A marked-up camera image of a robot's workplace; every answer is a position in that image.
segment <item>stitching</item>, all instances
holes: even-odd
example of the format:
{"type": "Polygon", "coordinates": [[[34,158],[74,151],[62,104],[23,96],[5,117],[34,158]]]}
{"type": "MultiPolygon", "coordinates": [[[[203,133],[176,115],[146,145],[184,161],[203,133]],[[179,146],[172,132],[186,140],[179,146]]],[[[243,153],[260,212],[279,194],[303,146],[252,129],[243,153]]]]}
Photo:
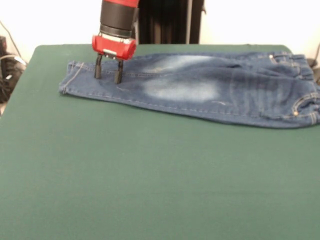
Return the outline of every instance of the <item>stitching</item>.
{"type": "Polygon", "coordinates": [[[307,95],[302,96],[301,98],[299,98],[299,99],[293,104],[292,111],[293,111],[293,112],[297,112],[299,106],[300,106],[301,104],[303,104],[304,101],[307,101],[307,100],[310,100],[310,99],[313,99],[313,98],[319,98],[319,97],[320,97],[320,96],[318,95],[317,92],[308,93],[307,95]]]}
{"type": "MultiPolygon", "coordinates": [[[[81,93],[79,91],[72,91],[71,89],[69,89],[70,93],[75,92],[75,93],[81,93]]],[[[102,94],[92,94],[92,93],[88,93],[89,96],[92,97],[103,97],[103,98],[107,98],[107,99],[113,99],[113,100],[119,100],[121,102],[130,102],[130,103],[136,103],[136,104],[142,104],[145,106],[153,106],[153,107],[160,107],[160,108],[165,108],[165,109],[174,109],[174,110],[181,110],[181,111],[191,111],[191,112],[195,112],[195,113],[205,113],[205,114],[221,114],[221,115],[231,115],[231,116],[240,116],[240,117],[250,117],[250,118],[261,118],[262,116],[258,116],[258,115],[243,115],[243,114],[237,114],[237,113],[227,113],[227,112],[218,112],[218,111],[203,111],[203,110],[195,110],[195,109],[188,109],[188,108],[179,108],[179,107],[172,107],[172,106],[163,106],[163,105],[158,105],[158,104],[151,104],[151,103],[145,103],[145,102],[141,102],[141,101],[134,101],[134,100],[125,100],[122,98],[118,98],[118,97],[110,97],[110,96],[106,96],[106,95],[102,95],[102,94]]],[[[278,117],[272,117],[270,119],[291,119],[291,118],[306,118],[306,117],[310,117],[312,113],[309,114],[305,114],[305,115],[299,115],[299,116],[294,116],[294,115],[284,115],[284,116],[278,116],[278,117]]]]}
{"type": "Polygon", "coordinates": [[[312,119],[312,125],[315,125],[317,123],[317,116],[315,112],[311,113],[311,119],[312,119]]]}
{"type": "Polygon", "coordinates": [[[80,70],[82,69],[82,66],[84,65],[84,62],[82,63],[82,65],[80,66],[80,68],[78,69],[78,71],[74,74],[74,76],[72,78],[70,78],[69,81],[66,82],[66,84],[63,87],[63,93],[65,94],[67,92],[67,86],[76,78],[76,76],[80,73],[80,70]]]}

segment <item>red gripper housing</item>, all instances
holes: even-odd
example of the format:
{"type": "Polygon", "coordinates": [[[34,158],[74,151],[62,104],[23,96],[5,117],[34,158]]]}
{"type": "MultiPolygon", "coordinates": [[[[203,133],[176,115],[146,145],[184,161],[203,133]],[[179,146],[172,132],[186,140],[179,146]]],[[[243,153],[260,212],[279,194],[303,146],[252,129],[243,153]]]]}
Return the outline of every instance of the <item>red gripper housing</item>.
{"type": "Polygon", "coordinates": [[[92,48],[95,52],[102,55],[111,55],[120,60],[128,60],[133,57],[137,48],[135,39],[129,42],[113,41],[102,36],[92,37],[92,48]]]}
{"type": "Polygon", "coordinates": [[[131,8],[137,8],[139,4],[139,0],[105,0],[107,2],[113,3],[113,4],[119,4],[131,8]]]}

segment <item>blue denim jeans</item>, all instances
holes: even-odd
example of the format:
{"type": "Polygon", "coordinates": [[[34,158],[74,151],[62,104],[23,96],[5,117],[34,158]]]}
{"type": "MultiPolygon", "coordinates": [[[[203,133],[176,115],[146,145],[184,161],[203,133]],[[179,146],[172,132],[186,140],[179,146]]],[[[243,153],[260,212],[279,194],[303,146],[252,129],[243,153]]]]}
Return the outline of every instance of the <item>blue denim jeans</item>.
{"type": "Polygon", "coordinates": [[[70,62],[59,92],[225,124],[301,128],[320,122],[320,87],[304,55],[287,52],[158,53],[124,63],[70,62]]]}

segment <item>green cloth surface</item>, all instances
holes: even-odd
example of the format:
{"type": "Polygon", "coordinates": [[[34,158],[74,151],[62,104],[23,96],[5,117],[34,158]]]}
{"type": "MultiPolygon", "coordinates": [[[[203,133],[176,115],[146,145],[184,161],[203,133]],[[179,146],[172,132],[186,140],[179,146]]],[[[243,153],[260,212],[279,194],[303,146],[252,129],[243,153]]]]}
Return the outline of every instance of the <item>green cloth surface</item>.
{"type": "MultiPolygon", "coordinates": [[[[290,51],[140,45],[162,52],[290,51]]],[[[90,45],[38,47],[0,119],[0,240],[319,240],[320,126],[226,125],[61,96],[90,45]]]]}

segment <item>black cable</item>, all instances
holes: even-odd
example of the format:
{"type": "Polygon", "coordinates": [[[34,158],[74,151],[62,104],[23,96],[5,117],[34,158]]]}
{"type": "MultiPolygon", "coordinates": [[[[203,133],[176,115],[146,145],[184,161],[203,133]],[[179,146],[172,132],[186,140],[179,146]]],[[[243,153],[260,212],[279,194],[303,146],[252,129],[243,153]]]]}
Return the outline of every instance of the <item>black cable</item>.
{"type": "Polygon", "coordinates": [[[318,58],[318,55],[319,55],[319,50],[320,50],[320,43],[318,45],[318,49],[316,50],[316,54],[315,54],[315,58],[313,59],[313,62],[311,64],[311,68],[315,67],[317,65],[317,58],[318,58]]]}
{"type": "Polygon", "coordinates": [[[10,40],[11,40],[11,42],[12,42],[12,44],[13,44],[15,50],[16,50],[16,52],[18,53],[19,57],[21,58],[21,54],[20,54],[20,52],[19,52],[19,49],[17,48],[17,45],[16,45],[14,39],[13,39],[12,36],[11,36],[11,33],[9,32],[9,30],[5,27],[5,25],[4,25],[1,21],[0,21],[0,25],[1,25],[1,26],[4,28],[4,30],[8,33],[9,38],[10,38],[10,40]]]}

